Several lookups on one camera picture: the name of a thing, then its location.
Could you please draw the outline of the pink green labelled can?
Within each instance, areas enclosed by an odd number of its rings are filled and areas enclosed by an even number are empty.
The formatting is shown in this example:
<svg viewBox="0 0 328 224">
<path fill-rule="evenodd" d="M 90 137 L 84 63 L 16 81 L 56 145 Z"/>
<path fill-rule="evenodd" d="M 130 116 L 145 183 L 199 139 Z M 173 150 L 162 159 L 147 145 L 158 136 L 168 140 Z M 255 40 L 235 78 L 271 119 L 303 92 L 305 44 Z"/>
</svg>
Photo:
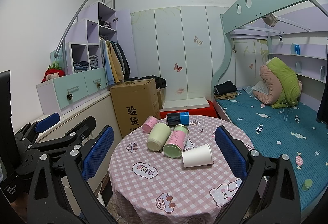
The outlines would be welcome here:
<svg viewBox="0 0 328 224">
<path fill-rule="evenodd" d="M 189 129 L 187 126 L 182 124 L 176 125 L 163 147 L 163 153 L 169 158 L 180 158 L 185 148 L 188 134 Z"/>
</svg>

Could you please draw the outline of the purple stair shelf cabinet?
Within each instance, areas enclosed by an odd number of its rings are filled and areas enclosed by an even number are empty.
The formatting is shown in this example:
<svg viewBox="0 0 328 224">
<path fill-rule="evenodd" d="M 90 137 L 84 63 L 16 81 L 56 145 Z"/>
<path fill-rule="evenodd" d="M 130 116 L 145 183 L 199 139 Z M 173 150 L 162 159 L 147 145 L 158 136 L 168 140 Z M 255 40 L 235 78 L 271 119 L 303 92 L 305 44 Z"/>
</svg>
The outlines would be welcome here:
<svg viewBox="0 0 328 224">
<path fill-rule="evenodd" d="M 130 66 L 129 79 L 138 77 L 130 11 L 95 2 L 80 12 L 58 57 L 50 54 L 51 64 L 58 61 L 65 76 L 37 85 L 45 115 L 64 115 L 107 91 L 100 39 L 118 42 Z"/>
</svg>

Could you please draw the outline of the red storage box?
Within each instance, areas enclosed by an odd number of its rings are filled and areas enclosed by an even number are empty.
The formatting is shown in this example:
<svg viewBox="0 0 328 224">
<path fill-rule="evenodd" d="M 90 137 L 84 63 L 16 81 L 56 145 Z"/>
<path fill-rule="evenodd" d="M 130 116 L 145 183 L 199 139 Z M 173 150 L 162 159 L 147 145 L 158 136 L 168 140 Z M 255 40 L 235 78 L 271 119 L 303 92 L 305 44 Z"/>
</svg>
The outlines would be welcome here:
<svg viewBox="0 0 328 224">
<path fill-rule="evenodd" d="M 196 109 L 182 109 L 182 110 L 173 110 L 173 111 L 161 111 L 160 117 L 163 119 L 167 116 L 168 113 L 182 113 L 188 111 L 189 115 L 202 115 L 207 117 L 219 118 L 219 115 L 213 106 L 213 102 L 209 100 L 207 102 L 209 104 L 209 107 L 199 107 Z"/>
</svg>

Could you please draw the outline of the white wardrobe with butterflies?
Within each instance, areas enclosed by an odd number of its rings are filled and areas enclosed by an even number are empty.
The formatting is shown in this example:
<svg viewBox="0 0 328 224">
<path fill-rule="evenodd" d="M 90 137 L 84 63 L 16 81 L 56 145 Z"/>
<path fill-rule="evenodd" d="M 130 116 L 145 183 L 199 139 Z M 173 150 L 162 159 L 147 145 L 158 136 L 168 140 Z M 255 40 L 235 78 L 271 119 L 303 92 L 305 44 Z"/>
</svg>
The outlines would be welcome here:
<svg viewBox="0 0 328 224">
<path fill-rule="evenodd" d="M 225 55 L 224 7 L 179 6 L 131 13 L 139 77 L 166 80 L 165 100 L 212 97 Z"/>
</svg>

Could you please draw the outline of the red plush toy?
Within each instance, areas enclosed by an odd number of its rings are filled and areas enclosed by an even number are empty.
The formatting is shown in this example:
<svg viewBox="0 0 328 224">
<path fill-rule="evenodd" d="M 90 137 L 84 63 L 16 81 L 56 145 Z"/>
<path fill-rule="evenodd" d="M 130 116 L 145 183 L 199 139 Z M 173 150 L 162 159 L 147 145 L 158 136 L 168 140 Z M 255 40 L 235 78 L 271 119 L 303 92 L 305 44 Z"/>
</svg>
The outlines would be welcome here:
<svg viewBox="0 0 328 224">
<path fill-rule="evenodd" d="M 54 61 L 46 70 L 42 82 L 46 82 L 51 79 L 65 76 L 65 72 L 59 65 L 58 61 Z"/>
</svg>

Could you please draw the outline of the hanging clothes row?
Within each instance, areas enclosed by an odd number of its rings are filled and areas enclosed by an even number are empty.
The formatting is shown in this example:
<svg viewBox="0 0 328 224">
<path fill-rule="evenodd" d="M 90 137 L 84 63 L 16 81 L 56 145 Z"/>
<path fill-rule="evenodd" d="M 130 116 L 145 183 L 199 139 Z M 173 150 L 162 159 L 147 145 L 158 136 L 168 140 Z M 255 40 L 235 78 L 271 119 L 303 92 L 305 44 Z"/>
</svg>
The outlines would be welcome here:
<svg viewBox="0 0 328 224">
<path fill-rule="evenodd" d="M 128 81 L 131 70 L 119 43 L 100 39 L 100 47 L 107 86 Z"/>
</svg>

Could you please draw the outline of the pink checked tablecloth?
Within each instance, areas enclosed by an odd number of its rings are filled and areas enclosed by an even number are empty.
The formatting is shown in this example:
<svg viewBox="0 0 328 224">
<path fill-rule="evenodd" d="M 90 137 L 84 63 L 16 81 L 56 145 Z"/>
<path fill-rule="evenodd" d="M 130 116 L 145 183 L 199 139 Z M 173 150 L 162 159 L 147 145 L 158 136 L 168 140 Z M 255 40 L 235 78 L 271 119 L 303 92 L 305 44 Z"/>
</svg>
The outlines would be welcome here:
<svg viewBox="0 0 328 224">
<path fill-rule="evenodd" d="M 126 135 L 109 164 L 118 215 L 129 223 L 213 223 L 241 185 L 216 144 L 218 126 L 224 126 L 248 149 L 254 147 L 234 124 L 192 115 L 186 149 L 209 145 L 213 163 L 186 168 L 181 158 L 150 151 L 142 128 Z"/>
</svg>

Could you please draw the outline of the white paper cup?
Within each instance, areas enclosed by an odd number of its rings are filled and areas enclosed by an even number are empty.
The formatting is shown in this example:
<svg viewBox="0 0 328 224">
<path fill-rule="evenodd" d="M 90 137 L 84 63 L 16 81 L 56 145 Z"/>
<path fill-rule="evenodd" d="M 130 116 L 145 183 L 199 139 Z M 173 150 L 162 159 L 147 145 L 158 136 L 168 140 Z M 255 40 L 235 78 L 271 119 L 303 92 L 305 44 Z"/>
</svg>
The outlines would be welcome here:
<svg viewBox="0 0 328 224">
<path fill-rule="evenodd" d="M 182 153 L 185 168 L 213 164 L 212 151 L 209 144 L 205 144 Z"/>
</svg>

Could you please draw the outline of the pink small cup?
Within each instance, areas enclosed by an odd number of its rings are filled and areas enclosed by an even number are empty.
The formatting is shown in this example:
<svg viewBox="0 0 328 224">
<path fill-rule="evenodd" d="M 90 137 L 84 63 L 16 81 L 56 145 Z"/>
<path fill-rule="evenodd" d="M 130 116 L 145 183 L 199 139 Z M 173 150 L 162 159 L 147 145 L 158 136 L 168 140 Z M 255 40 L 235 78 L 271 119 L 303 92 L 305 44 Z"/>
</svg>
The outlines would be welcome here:
<svg viewBox="0 0 328 224">
<path fill-rule="evenodd" d="M 149 116 L 142 125 L 142 130 L 149 134 L 156 124 L 158 124 L 158 119 L 156 117 Z"/>
</svg>

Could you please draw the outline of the folded dark clothes pile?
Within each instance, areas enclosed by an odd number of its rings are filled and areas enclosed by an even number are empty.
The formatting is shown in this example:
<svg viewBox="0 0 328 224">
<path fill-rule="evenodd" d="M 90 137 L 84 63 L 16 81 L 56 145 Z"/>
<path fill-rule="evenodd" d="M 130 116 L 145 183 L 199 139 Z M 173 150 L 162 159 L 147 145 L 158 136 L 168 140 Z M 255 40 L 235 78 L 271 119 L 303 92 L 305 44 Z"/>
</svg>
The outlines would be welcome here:
<svg viewBox="0 0 328 224">
<path fill-rule="evenodd" d="M 218 84 L 213 88 L 213 95 L 215 99 L 233 99 L 237 94 L 237 87 L 231 81 Z"/>
</svg>

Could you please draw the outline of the dark blue can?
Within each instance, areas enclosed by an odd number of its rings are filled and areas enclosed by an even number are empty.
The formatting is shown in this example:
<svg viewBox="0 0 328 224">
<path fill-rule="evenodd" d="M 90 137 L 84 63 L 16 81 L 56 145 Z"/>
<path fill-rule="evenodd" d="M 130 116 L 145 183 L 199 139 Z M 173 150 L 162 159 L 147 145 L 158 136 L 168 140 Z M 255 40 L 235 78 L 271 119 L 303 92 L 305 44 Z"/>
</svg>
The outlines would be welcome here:
<svg viewBox="0 0 328 224">
<path fill-rule="evenodd" d="M 169 127 L 175 127 L 176 125 L 189 126 L 190 116 L 188 111 L 179 113 L 168 113 L 166 116 L 167 125 Z"/>
</svg>

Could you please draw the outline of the brown cardboard box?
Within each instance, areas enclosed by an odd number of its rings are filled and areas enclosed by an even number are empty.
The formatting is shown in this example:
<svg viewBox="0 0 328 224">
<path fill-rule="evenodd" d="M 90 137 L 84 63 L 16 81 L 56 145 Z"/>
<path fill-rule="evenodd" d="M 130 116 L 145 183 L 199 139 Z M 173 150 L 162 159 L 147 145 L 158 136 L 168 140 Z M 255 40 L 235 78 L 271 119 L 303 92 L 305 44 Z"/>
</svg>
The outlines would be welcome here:
<svg viewBox="0 0 328 224">
<path fill-rule="evenodd" d="M 110 92 L 122 137 L 141 127 L 148 117 L 160 117 L 154 79 L 120 83 Z"/>
</svg>

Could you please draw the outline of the small green cup on bed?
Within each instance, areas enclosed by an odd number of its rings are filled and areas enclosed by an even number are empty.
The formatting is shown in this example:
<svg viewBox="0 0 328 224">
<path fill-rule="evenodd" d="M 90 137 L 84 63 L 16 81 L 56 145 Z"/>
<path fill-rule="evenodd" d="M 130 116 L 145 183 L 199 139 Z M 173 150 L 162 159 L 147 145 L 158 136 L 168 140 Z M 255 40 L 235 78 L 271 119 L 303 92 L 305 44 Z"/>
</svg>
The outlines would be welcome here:
<svg viewBox="0 0 328 224">
<path fill-rule="evenodd" d="M 302 185 L 302 190 L 307 191 L 309 188 L 312 187 L 313 181 L 312 179 L 306 179 Z"/>
</svg>

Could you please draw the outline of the grey metal stair handrail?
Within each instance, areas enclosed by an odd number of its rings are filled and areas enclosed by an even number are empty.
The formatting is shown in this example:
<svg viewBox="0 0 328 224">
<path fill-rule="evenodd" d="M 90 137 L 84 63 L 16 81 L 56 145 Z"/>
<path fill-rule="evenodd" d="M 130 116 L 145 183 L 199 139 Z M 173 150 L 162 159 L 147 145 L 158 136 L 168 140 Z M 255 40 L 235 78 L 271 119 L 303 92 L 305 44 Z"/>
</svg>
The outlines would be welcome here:
<svg viewBox="0 0 328 224">
<path fill-rule="evenodd" d="M 53 56 L 54 56 L 55 58 L 58 57 L 59 51 L 61 50 L 61 48 L 62 48 L 62 47 L 64 46 L 64 44 L 65 44 L 64 41 L 65 41 L 65 38 L 66 38 L 67 34 L 69 33 L 70 28 L 73 26 L 74 21 L 77 19 L 78 15 L 80 14 L 80 12 L 81 12 L 82 9 L 85 7 L 85 5 L 87 4 L 88 1 L 89 1 L 89 0 L 84 0 L 84 1 L 82 2 L 82 4 L 81 4 L 80 7 L 78 8 L 78 10 L 75 12 L 74 16 L 72 17 L 71 21 L 70 21 L 69 24 L 67 25 L 67 27 L 66 27 L 66 29 L 65 29 L 65 31 L 64 31 L 64 33 L 63 33 L 63 35 L 62 35 L 62 37 L 61 37 L 61 39 L 60 39 L 60 41 L 59 41 L 59 43 L 58 43 L 58 46 L 57 46 L 57 48 L 56 48 L 56 50 L 55 50 L 55 53 L 53 54 Z M 112 6 L 113 6 L 113 8 L 115 8 L 115 0 L 112 0 Z"/>
</svg>

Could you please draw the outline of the pale green cup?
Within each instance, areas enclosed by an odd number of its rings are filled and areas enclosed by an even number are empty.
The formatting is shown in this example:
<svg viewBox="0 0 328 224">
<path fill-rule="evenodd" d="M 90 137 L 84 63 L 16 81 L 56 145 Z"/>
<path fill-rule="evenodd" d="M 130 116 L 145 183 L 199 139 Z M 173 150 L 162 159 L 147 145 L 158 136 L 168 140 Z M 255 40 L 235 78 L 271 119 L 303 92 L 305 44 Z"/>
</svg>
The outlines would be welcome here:
<svg viewBox="0 0 328 224">
<path fill-rule="evenodd" d="M 152 128 L 147 139 L 148 149 L 154 152 L 160 151 L 165 145 L 170 134 L 171 134 L 171 128 L 168 125 L 164 123 L 156 124 Z"/>
</svg>

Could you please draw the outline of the beige low cabinet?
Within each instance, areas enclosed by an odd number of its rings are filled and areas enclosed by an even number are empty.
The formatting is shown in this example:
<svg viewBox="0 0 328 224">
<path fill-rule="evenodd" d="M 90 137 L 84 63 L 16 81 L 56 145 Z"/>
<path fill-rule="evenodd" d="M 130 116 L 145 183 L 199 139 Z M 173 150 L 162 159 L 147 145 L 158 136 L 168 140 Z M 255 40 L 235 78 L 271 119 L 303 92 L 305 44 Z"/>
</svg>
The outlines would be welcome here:
<svg viewBox="0 0 328 224">
<path fill-rule="evenodd" d="M 110 126 L 114 133 L 113 143 L 103 159 L 102 164 L 98 168 L 97 173 L 94 177 L 88 179 L 88 184 L 91 189 L 96 192 L 100 187 L 105 186 L 103 181 L 108 177 L 111 155 L 115 147 L 122 140 L 110 92 L 101 94 L 61 116 L 60 122 L 40 134 L 37 138 L 37 142 L 44 143 L 64 137 L 69 131 L 76 131 L 75 127 L 78 125 L 82 125 L 82 128 L 78 128 L 78 134 L 81 135 L 83 131 L 86 131 L 86 125 L 88 124 L 93 127 L 93 130 L 84 134 L 83 144 L 88 140 L 96 138 L 105 126 Z"/>
</svg>

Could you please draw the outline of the green pink rolled quilt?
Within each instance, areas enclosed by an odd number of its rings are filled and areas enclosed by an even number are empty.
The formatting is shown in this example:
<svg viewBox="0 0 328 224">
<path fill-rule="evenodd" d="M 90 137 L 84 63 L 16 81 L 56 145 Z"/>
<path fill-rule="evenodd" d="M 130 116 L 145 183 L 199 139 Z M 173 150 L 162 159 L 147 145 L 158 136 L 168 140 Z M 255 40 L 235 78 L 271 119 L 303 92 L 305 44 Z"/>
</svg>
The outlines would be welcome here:
<svg viewBox="0 0 328 224">
<path fill-rule="evenodd" d="M 261 81 L 252 88 L 252 94 L 263 104 L 274 109 L 298 105 L 302 83 L 296 73 L 281 59 L 274 57 L 260 67 Z"/>
</svg>

